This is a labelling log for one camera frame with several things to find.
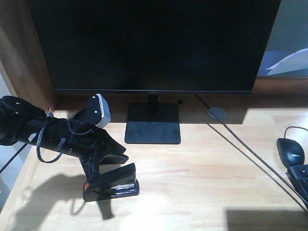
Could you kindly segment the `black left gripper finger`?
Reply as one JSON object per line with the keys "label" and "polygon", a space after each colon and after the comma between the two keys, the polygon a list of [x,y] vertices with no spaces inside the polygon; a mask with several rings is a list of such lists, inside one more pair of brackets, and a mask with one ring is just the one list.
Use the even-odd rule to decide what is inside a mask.
{"label": "black left gripper finger", "polygon": [[94,165],[124,164],[128,156],[124,154],[126,148],[115,141],[103,128],[94,130]]}
{"label": "black left gripper finger", "polygon": [[92,188],[98,188],[103,184],[103,177],[99,171],[100,162],[106,155],[105,143],[96,145],[90,155],[81,159],[80,163],[86,175],[86,183],[83,190],[90,190]]}

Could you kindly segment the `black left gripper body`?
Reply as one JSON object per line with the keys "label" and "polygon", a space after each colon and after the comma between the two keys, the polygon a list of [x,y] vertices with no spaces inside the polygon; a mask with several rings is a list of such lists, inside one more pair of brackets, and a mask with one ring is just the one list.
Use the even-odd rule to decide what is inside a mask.
{"label": "black left gripper body", "polygon": [[45,114],[37,117],[20,116],[18,140],[36,146],[40,161],[44,161],[41,148],[59,153],[52,161],[57,161],[63,154],[85,159],[94,150],[93,134],[98,126],[85,123],[84,115],[85,109],[71,119],[48,117]]}

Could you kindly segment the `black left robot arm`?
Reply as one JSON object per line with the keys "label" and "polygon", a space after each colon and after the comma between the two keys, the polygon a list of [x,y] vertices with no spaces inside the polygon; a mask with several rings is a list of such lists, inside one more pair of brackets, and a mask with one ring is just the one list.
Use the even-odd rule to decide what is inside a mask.
{"label": "black left robot arm", "polygon": [[91,96],[86,108],[70,119],[56,118],[21,98],[4,96],[0,100],[0,143],[34,145],[41,162],[41,148],[76,157],[86,174],[84,189],[98,188],[106,184],[100,165],[128,161],[125,147],[104,129],[110,121],[108,103],[100,94]]}

